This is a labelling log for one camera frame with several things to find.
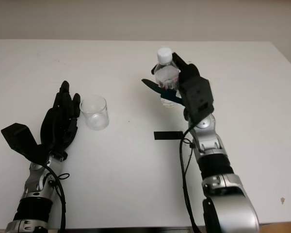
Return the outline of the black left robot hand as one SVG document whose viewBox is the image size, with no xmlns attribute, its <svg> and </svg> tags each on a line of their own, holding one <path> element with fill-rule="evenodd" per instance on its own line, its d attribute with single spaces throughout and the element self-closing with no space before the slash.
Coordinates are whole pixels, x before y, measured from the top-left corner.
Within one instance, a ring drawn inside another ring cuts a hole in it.
<svg viewBox="0 0 291 233">
<path fill-rule="evenodd" d="M 71 97 L 68 81 L 63 81 L 51 107 L 42 122 L 40 139 L 49 152 L 60 160 L 67 159 L 66 149 L 77 133 L 80 116 L 81 97 L 76 93 Z"/>
</svg>

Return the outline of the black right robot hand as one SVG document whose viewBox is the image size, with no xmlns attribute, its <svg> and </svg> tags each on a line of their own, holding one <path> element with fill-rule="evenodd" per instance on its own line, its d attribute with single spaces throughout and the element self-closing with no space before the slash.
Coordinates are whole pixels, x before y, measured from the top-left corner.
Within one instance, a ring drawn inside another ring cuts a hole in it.
<svg viewBox="0 0 291 233">
<path fill-rule="evenodd" d="M 183 105 L 187 121 L 199 123 L 213 111 L 209 81 L 200 76 L 196 65 L 186 63 L 177 53 L 172 53 L 172 58 L 179 69 L 175 89 L 162 87 L 148 79 L 142 79 L 142 82 L 161 98 Z"/>
</svg>

